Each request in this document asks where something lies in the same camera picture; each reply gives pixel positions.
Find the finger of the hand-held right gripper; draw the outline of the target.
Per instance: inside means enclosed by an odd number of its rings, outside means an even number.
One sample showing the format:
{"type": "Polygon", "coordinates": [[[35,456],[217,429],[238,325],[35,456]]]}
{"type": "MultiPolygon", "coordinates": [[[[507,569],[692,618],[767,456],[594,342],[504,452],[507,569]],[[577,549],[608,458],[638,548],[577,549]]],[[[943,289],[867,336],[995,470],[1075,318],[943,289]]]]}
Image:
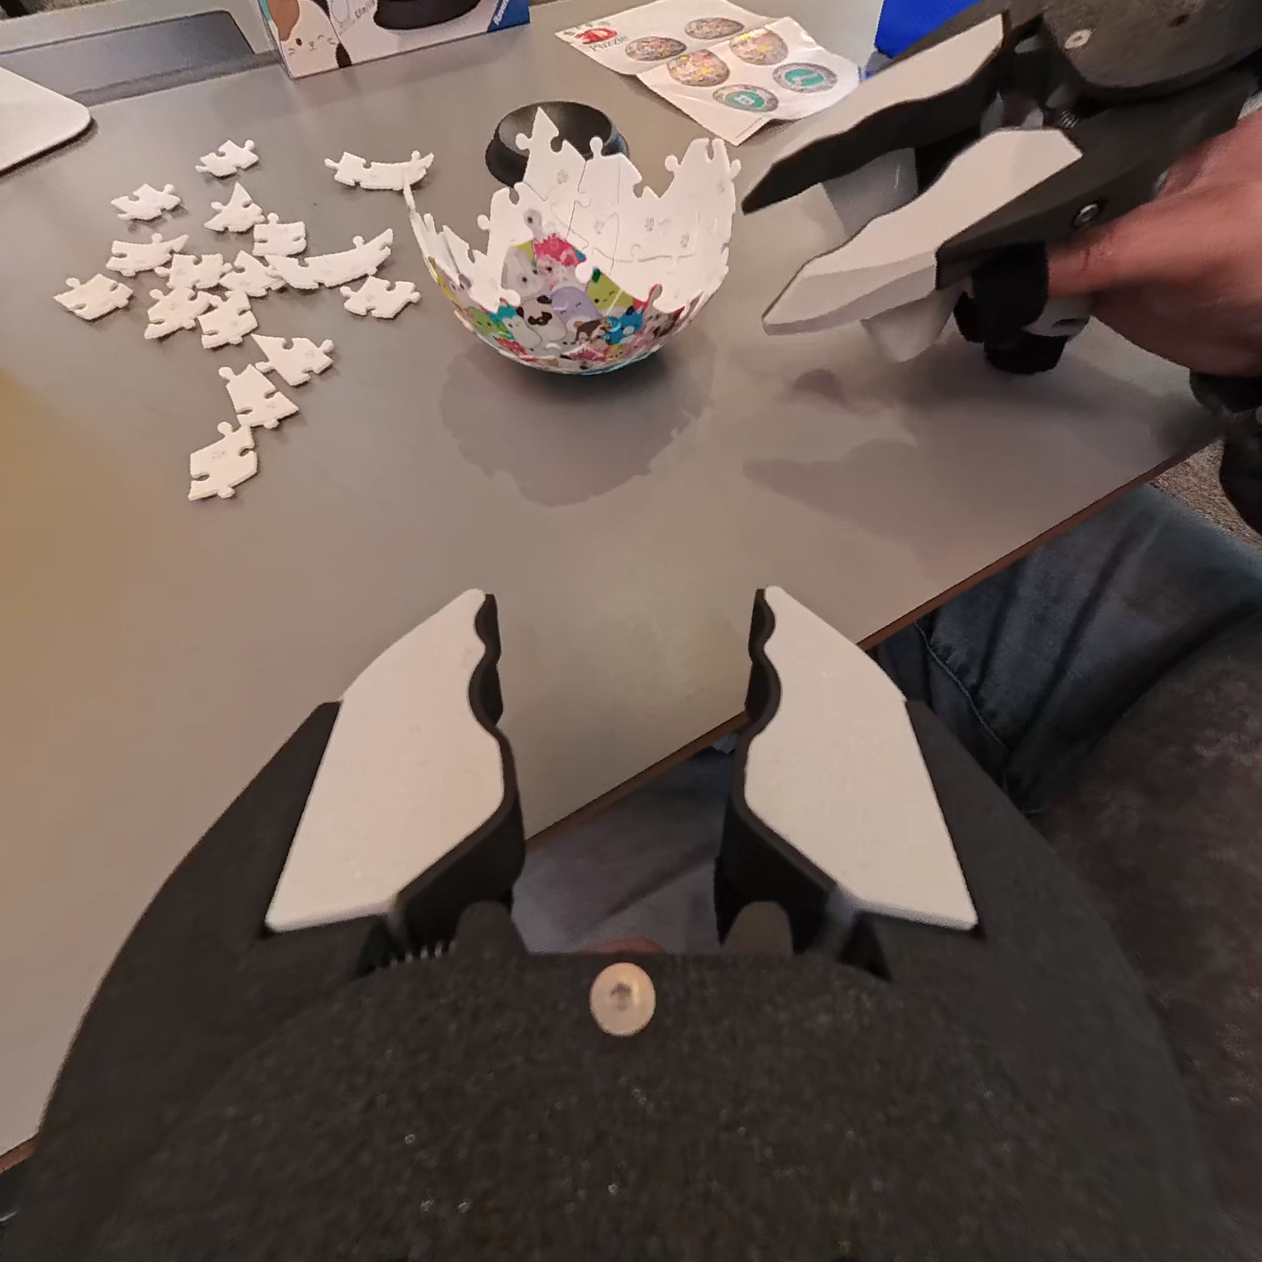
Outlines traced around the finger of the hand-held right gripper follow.
{"type": "Polygon", "coordinates": [[[944,246],[1079,157],[1055,129],[982,136],[928,190],[807,261],[765,312],[765,330],[786,336],[861,322],[885,357],[919,357],[940,337],[964,289],[962,280],[940,279],[944,246]]]}
{"type": "Polygon", "coordinates": [[[798,196],[908,148],[934,145],[980,121],[1000,89],[1006,16],[991,14],[863,80],[812,119],[743,198],[743,211],[798,196]]]}

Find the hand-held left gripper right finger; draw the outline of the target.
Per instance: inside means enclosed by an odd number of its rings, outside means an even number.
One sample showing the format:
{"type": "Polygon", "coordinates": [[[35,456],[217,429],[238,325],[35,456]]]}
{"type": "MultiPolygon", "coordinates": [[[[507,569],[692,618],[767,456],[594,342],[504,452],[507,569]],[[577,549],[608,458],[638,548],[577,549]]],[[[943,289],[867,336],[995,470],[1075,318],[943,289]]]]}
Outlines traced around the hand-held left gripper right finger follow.
{"type": "Polygon", "coordinates": [[[852,639],[782,587],[759,588],[747,731],[719,856],[728,932],[758,902],[795,932],[830,910],[968,932],[979,914],[910,702],[852,639]]]}

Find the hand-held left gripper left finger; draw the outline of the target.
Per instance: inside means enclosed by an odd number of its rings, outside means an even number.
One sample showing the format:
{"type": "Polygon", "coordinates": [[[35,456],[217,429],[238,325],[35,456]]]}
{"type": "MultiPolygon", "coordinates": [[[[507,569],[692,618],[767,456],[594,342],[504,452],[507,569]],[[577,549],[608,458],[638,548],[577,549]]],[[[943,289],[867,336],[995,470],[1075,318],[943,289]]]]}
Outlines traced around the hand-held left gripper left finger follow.
{"type": "Polygon", "coordinates": [[[525,824],[501,731],[496,599],[469,588],[345,690],[265,923],[378,917],[453,937],[477,902],[511,902],[525,824]]]}

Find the partly built colourful puzzle ball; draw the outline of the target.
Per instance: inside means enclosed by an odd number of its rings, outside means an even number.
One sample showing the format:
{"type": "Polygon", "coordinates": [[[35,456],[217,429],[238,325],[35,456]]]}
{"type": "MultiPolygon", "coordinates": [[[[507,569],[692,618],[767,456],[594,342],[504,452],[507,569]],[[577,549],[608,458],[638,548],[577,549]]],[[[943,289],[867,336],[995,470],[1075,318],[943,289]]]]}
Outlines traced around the partly built colourful puzzle ball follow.
{"type": "Polygon", "coordinates": [[[666,159],[665,193],[630,157],[564,139],[538,106],[526,172],[478,217],[471,246],[405,193],[424,261],[454,313],[514,361],[553,373],[602,373],[654,354],[692,322],[731,268],[738,159],[719,138],[666,159]]]}

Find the black round puzzle stand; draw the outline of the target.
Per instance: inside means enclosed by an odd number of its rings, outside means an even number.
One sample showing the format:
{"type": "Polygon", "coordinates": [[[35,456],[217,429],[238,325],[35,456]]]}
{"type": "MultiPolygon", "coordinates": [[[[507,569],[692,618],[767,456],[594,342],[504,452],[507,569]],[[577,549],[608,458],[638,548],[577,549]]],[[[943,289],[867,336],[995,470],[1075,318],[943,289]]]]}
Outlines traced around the black round puzzle stand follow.
{"type": "Polygon", "coordinates": [[[558,141],[570,142],[585,154],[589,154],[594,136],[603,141],[606,153],[629,154],[624,135],[603,109],[574,100],[537,100],[505,113],[486,147],[484,163],[501,184],[514,186],[525,178],[529,151],[517,136],[532,132],[540,110],[556,124],[558,141]]]}

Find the printed puzzle box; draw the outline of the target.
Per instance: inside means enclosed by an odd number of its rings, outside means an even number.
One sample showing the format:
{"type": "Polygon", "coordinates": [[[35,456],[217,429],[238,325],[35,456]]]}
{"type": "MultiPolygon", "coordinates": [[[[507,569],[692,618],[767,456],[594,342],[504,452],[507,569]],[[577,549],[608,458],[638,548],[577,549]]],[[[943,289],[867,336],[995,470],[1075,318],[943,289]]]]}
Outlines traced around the printed puzzle box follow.
{"type": "Polygon", "coordinates": [[[295,79],[531,20],[528,1],[260,1],[295,79]]]}

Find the group of white puzzle pieces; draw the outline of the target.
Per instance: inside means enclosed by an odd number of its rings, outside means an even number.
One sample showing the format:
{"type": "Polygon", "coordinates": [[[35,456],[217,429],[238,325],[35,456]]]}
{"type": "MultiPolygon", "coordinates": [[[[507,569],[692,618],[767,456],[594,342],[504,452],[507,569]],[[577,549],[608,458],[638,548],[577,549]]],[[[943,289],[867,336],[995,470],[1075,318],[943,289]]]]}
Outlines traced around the group of white puzzle pieces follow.
{"type": "Polygon", "coordinates": [[[336,343],[307,336],[268,336],[259,328],[256,301],[283,291],[324,292],[343,298],[358,318],[390,321],[420,301],[418,285],[381,274],[391,256],[394,231],[384,229],[324,255],[309,255],[307,228],[263,211],[236,181],[229,201],[212,204],[205,226],[215,232],[251,234],[251,246],[233,259],[217,252],[188,253],[185,234],[149,240],[116,240],[106,273],[67,277],[55,301],[82,321],[100,321],[128,309],[134,291],[127,279],[158,276],[161,288],[149,292],[145,337],[157,342],[179,331],[196,331],[208,351],[241,348],[251,342],[262,358],[242,369],[220,367],[233,418],[218,424],[218,436],[188,458],[191,501],[227,500],[259,473],[256,429],[274,430],[297,415],[298,402],[282,385],[309,384],[334,363],[336,343]]]}

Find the person's right hand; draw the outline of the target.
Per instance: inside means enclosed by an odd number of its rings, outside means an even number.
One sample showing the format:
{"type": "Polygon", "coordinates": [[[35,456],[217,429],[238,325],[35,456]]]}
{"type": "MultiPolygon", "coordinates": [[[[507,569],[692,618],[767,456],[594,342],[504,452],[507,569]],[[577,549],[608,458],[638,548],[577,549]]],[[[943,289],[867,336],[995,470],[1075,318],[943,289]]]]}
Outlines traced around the person's right hand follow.
{"type": "Polygon", "coordinates": [[[1261,112],[1183,154],[1156,198],[1049,246],[1051,298],[1199,373],[1261,373],[1261,112]]]}

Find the blue plastic bin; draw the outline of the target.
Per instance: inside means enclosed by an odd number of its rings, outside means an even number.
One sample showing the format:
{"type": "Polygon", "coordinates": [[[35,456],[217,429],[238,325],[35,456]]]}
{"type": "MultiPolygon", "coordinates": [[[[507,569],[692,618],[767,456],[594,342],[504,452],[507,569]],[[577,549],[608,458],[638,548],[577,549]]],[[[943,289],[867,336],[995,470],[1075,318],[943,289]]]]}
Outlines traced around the blue plastic bin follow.
{"type": "Polygon", "coordinates": [[[873,47],[887,58],[896,58],[973,4],[974,1],[970,0],[884,1],[873,47]]]}

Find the printed sticker sheet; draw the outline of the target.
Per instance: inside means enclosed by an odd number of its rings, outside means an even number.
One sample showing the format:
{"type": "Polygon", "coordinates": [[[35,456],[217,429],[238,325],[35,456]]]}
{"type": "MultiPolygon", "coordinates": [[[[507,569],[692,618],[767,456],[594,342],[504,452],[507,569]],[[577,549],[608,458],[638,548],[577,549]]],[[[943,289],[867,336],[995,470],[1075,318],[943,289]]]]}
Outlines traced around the printed sticker sheet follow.
{"type": "Polygon", "coordinates": [[[842,101],[860,65],[797,22],[726,1],[656,1],[571,25],[558,37],[636,77],[731,145],[773,121],[842,101]]]}

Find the person's dark pants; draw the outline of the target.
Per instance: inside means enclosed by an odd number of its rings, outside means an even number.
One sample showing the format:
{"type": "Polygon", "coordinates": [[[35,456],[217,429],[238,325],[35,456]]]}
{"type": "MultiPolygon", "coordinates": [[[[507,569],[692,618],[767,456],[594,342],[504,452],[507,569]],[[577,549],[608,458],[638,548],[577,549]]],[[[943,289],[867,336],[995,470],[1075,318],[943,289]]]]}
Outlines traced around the person's dark pants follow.
{"type": "MultiPolygon", "coordinates": [[[[1260,591],[1255,548],[1144,488],[873,656],[1042,830],[1105,734],[1180,662],[1260,615],[1260,591]]],[[[526,946],[714,946],[708,878],[735,744],[720,738],[531,856],[514,905],[526,946]]]]}

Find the white flat pad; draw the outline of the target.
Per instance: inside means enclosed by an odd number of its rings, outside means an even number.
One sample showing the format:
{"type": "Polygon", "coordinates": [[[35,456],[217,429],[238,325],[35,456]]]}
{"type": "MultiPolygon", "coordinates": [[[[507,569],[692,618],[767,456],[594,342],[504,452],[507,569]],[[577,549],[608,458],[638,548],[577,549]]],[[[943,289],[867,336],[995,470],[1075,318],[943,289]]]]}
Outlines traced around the white flat pad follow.
{"type": "Polygon", "coordinates": [[[2,174],[62,148],[92,125],[86,104],[0,68],[2,174]]]}

